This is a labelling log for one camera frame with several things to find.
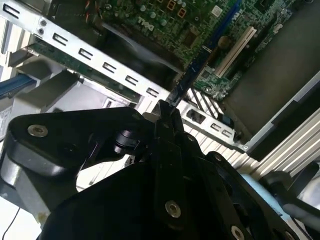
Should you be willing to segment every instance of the gray metal panel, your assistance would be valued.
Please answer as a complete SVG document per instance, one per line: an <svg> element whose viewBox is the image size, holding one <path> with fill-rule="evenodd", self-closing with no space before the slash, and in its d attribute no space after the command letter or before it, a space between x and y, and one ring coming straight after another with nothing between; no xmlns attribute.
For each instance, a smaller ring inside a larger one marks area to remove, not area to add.
<svg viewBox="0 0 320 240"><path fill-rule="evenodd" d="M78 82L78 75L62 71L45 83L14 98L11 119L27 114L45 113Z"/></svg>
<svg viewBox="0 0 320 240"><path fill-rule="evenodd" d="M271 171L286 171L293 176L320 156L320 109L261 162L255 161L246 153L231 150L187 125L184 125L184 129L198 140L205 154L216 151L239 172L251 174L255 179Z"/></svg>

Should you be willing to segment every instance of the metal frame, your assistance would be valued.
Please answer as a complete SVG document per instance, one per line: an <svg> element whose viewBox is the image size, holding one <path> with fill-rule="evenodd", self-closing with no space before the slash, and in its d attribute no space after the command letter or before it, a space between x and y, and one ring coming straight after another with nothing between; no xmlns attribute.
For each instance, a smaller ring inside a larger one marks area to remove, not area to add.
<svg viewBox="0 0 320 240"><path fill-rule="evenodd" d="M136 93L152 98L156 102L168 97L167 90L57 26L31 8L13 0L1 0L0 11L1 16L6 20Z"/></svg>
<svg viewBox="0 0 320 240"><path fill-rule="evenodd" d="M151 112L159 100L165 100L169 95L169 92L164 88L95 49L21 3L14 0L0 0L0 16L142 95L144 103L141 104L145 106L139 108L146 110L146 112ZM178 109L187 125L205 131L209 137L213 137L230 147L238 147L233 140L235 131L230 127L186 101L181 101ZM187 112L191 109L205 116L205 121L198 124L187 117ZM219 126L218 130L211 127L213 124Z"/></svg>
<svg viewBox="0 0 320 240"><path fill-rule="evenodd" d="M258 145L261 141L265 139L265 137L268 135L269 132L273 130L275 125L273 124L274 120L282 113L284 112L287 107L292 103L292 102L299 102L301 101L311 90L312 88L320 81L320 71L314 75L313 78L311 78L310 81L306 85L301 88L300 91L298 91L293 98L291 98L264 126L263 128L255 134L250 141L248 141L243 147L243 150L248 152L256 145Z"/></svg>

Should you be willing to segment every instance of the light blue part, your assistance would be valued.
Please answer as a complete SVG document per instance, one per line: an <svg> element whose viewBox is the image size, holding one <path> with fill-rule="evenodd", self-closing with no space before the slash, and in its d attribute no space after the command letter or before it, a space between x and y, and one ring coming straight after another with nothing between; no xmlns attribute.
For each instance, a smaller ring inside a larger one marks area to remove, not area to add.
<svg viewBox="0 0 320 240"><path fill-rule="evenodd" d="M277 200L256 180L248 174L241 174L246 182L269 204L270 207L283 219L290 220L290 216L283 211Z"/></svg>

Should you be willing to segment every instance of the chip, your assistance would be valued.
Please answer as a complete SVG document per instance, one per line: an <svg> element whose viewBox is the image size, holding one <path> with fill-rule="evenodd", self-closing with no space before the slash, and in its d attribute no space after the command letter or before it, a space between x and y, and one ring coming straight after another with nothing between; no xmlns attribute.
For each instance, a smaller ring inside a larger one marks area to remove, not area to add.
<svg viewBox="0 0 320 240"><path fill-rule="evenodd" d="M185 36L183 44L188 48L191 48L191 46L194 44L196 39L197 39L197 35L194 32L189 31Z"/></svg>
<svg viewBox="0 0 320 240"><path fill-rule="evenodd" d="M201 75L201 77L203 77L204 79L207 79L209 76L210 76L210 72L208 72L206 70Z"/></svg>

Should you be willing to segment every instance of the cable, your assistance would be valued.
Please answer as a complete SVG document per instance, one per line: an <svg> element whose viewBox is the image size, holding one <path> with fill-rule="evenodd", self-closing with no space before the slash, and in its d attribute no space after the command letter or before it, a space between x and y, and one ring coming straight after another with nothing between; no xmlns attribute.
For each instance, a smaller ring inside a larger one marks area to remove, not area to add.
<svg viewBox="0 0 320 240"><path fill-rule="evenodd" d="M304 230L299 223L292 217L291 218L294 224L297 226L297 228L303 233L303 235L308 239L308 240L313 240L313 238L307 233L306 230Z"/></svg>
<svg viewBox="0 0 320 240"><path fill-rule="evenodd" d="M14 221L16 220L19 211L20 211L20 207L19 207L18 211L16 211L16 214L15 214L14 218L12 219L12 222L10 223L8 228L4 231L4 234L2 235L2 240L5 240L5 236L6 236L7 232L9 231L9 229L11 228L12 224L14 223Z"/></svg>

